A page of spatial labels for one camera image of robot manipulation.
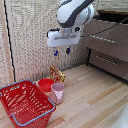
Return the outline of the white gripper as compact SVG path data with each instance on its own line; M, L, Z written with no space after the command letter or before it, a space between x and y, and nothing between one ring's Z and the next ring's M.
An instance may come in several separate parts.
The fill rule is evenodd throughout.
M77 44L80 40L80 27L66 29L51 29L47 32L47 45L54 47L54 56L58 56L57 46L66 46L66 54L70 54L72 44Z

